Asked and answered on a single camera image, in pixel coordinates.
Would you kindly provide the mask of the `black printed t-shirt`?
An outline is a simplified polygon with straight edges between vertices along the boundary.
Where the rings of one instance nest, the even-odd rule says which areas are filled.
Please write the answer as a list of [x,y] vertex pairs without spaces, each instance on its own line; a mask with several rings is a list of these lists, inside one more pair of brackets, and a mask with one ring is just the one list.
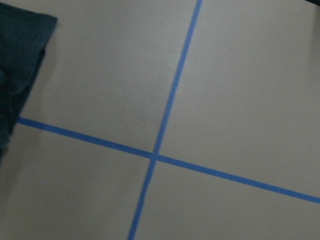
[[0,5],[0,150],[4,151],[40,70],[58,19]]

